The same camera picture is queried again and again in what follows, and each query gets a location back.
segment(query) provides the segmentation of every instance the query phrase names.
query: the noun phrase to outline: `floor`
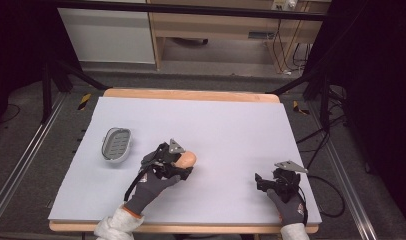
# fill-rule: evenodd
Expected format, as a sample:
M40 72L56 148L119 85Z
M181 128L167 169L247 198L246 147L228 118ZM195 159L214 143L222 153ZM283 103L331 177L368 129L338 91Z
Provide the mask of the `floor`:
M304 59L306 52L306 46L299 48L295 59ZM253 89L254 91L266 91L274 90L275 87L288 83L293 79L296 79L302 74L304 61L295 60L293 64L293 59L290 59L288 66L290 66L289 73L277 73L273 68L271 59L266 51L266 46L263 41L223 41L223 40L210 40L207 45L202 45L201 41L195 40L184 40L184 39L169 39L166 43L165 52L163 56L162 66L159 70L152 67L143 69L141 66L137 67L134 65L122 65L122 66L110 66L110 68L101 68L101 65L96 66L92 64L84 64L84 70L90 74L90 76L95 77L95 79L101 79L102 81L108 81L116 86L122 86L122 84L132 84L136 82L135 79L128 79L129 73L138 74L155 74L163 76L165 79L156 79L153 83L138 83L139 86L144 87L160 87L165 86L170 88L187 88L190 83L181 80L180 75L195 76L199 79L200 76L205 76L207 78L214 77L214 79L219 80L219 76L236 76L242 77L246 81L237 82L227 82L219 80L216 82L213 89L225 89L225 90L240 90L240 89ZM275 78L278 82L277 85L271 85L266 83L266 79ZM172 83L164 83L163 81L172 80ZM89 91L89 86L80 80L73 79L77 91L72 92L67 99L67 106L77 105L78 98L80 98L84 91ZM199 89L208 88L208 84L205 81L193 83L193 87ZM281 101L284 102L288 113L290 114L290 124L292 125L293 132L295 133L295 138L301 139L307 136L309 133L317 129L316 120L312 115L304 115L301 112L295 112L293 108L294 100L299 100L299 106L301 110L310 110L311 112L316 112L310 106L306 105L302 101L301 93L304 90L305 85L302 84L294 89L291 89L287 94L281 97ZM41 109L33 109L30 104L40 101L40 89L35 86L29 86L23 89L16 90L11 95L11 102L16 103L16 106L20 107L21 111L17 113L15 105L10 105L7 113L3 116L4 119L8 119L7 123L0 126L0 156L4 156L4 151L6 149L7 143L12 143L14 145L18 144L22 139L14 139L13 136L23 136L25 139L31 139L33 137L34 129L38 127L38 123L41 117ZM339 107L332 107L332 116L341 116L342 112ZM6 211L0 216L0 238L1 239L80 239L80 236L75 234L66 235L49 235L48 230L41 230L39 228L32 229L34 222L43 222L43 226L40 228L46 229L47 215L38 214L37 212L49 211L51 206L48 205L49 196L43 196L42 194L36 194L34 198L22 201L22 196L30 196L31 192L42 192L45 190L48 195L57 193L57 189L46 189L46 185L40 181L41 179L60 178L58 181L63 180L63 171L69 167L69 162L63 162L60 156L73 156L74 149L79 145L79 142L69 142L67 149L53 149L48 142L62 143L64 141L62 136L69 135L73 139L81 138L81 130L86 129L84 126L73 127L72 117L76 118L77 121L81 122L84 118L84 114L80 111L76 111L74 116L64 116L60 115L58 117L58 122L56 122L55 129L58 129L56 134L49 134L48 140L41 146L44 150L43 153L37 153L36 162L30 164L28 172L24 175L24 183L28 183L28 186L19 184L19 189L13 193L13 198L10 204L6 207ZM340 122L332 130L330 136L331 142L335 143L333 149L338 153L341 159L345 159L343 162L346 171L352 182L354 184L355 191L360 195L363 201L363 206L372 225L375 228L378 238L364 238L360 235L360 231L357 229L355 223L355 213L350 211L348 206L341 218L328 218L323 217L323 223L317 234L311 236L312 239L406 239L406 224L399 215L398 209L394 206L393 202L390 201L387 191L384 189L381 183L381 179L376 176L366 174L363 168L363 161L360 161L360 154L358 153L358 147L355 145L349 131L344 127L343 122ZM75 129L76 132L68 131L67 128ZM308 161L313 153L311 149L316 148L319 144L320 139L313 142L304 143L299 145L299 149L302 149L302 159ZM13 155L18 156L17 159L23 154L22 148L13 148ZM58 162L53 164L52 161L48 159L42 159L43 156L51 156L51 160ZM331 167L330 154L327 149L324 148L319 152L319 159L314 162L314 173L320 176L330 177L329 181L338 184L338 180L335 177L333 167ZM17 162L16 158L12 160L7 159L7 165L0 164L0 188L3 188L3 183L6 178L12 173L12 169L15 168ZM335 193L331 193L331 189L326 193L325 189L328 186L321 186L319 182L314 180L311 182L313 184L314 194L316 195L317 201L320 205L324 207L322 211L325 212L337 212L340 209L339 205L331 204L332 202L339 202ZM39 202L39 206L35 206L32 202ZM21 211L22 214L16 216L17 211ZM28 216L31 225L28 225L27 220L21 217L21 215ZM234 240L240 239L240 236L235 235L222 235L222 236L195 236L195 237L206 237L209 239L219 239L219 240ZM277 239L280 236L277 235L266 235L261 236L262 239ZM174 239L172 235L154 235L154 234L137 234L137 239L160 239L168 240ZM86 235L86 239L94 239L91 234Z

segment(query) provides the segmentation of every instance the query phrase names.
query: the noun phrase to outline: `cabinet door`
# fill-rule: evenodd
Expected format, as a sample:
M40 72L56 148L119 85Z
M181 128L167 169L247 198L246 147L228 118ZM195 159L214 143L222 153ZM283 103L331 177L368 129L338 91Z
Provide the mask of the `cabinet door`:
M80 61L155 63L147 13L62 8L59 13Z

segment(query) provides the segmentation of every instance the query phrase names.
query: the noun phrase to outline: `gray carpet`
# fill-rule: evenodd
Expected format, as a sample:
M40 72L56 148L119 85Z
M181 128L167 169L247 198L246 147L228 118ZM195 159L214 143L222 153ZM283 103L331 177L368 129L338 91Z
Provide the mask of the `gray carpet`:
M89 73L96 80L116 87L160 88L160 89L196 89L218 91L265 92L278 88L288 80L252 77L186 76L161 74L113 74ZM67 96L65 104L47 135L40 150L28 168L12 200L0 218L0 233L18 235L38 234L44 239L56 236L69 236L79 239L78 233L54 233L48 227L47 207L56 197L75 150L80 144L84 131L90 122L97 99L103 94L88 84L72 79L74 89ZM283 94L284 103L295 139L301 139L317 130L312 115L293 111L293 101L302 100L301 85ZM15 91L9 102L20 107L20 113L12 120L0 124L0 189L22 155L41 118L41 85L34 83ZM84 94L92 97L85 110L77 110ZM9 118L13 109L9 107L4 117ZM342 114L339 108L333 109L331 119ZM303 161L307 164L316 149L321 136L311 138L298 145ZM370 217L379 239L406 239L406 222L394 205L387 190L378 176L366 174L364 161L349 129L342 122L332 128L331 139L346 167L357 193ZM310 168L310 174L322 177L335 186L337 179L331 168L329 156L323 148ZM317 202L326 213L337 213L341 209L336 192L325 183L311 179ZM361 239L353 217L346 206L344 214L338 218L322 216L323 223L312 239ZM137 234L137 239L173 239L172 235ZM211 239L239 239L237 235L212 237ZM276 239L276 236L263 236L263 239Z

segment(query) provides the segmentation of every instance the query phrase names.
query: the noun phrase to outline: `hand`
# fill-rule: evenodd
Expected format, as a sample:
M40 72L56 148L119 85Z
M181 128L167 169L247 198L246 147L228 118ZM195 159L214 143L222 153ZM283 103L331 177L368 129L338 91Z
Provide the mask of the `hand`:
M143 209L150 204L167 187L175 185L180 181L180 176L175 175L169 179L161 180L156 177L153 169L149 169L144 175L145 182L138 182L135 194L124 205L129 211L141 215Z
M303 223L305 215L304 206L297 194L294 194L287 203L284 203L273 189L268 189L266 193L280 212L280 219L283 226Z

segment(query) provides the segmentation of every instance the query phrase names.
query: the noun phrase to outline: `white sleeve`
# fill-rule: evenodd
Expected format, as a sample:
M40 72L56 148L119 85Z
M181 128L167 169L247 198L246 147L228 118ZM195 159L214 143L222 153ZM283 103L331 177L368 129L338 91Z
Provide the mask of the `white sleeve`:
M94 234L98 237L97 240L133 240L132 231L143 221L144 216L135 218L119 207L113 217L106 217L97 224Z
M281 228L283 240L309 240L303 223L286 225Z

